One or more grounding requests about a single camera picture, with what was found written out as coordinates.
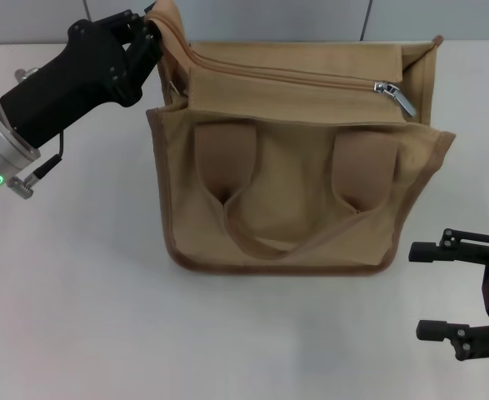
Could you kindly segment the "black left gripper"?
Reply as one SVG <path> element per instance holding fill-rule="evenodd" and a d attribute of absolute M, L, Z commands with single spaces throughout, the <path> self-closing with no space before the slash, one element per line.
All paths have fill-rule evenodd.
<path fill-rule="evenodd" d="M 156 26 L 130 9 L 76 21 L 60 54 L 1 96 L 8 122 L 39 148 L 101 104 L 131 107 L 142 97 L 139 80 L 162 57 L 161 39 Z"/>

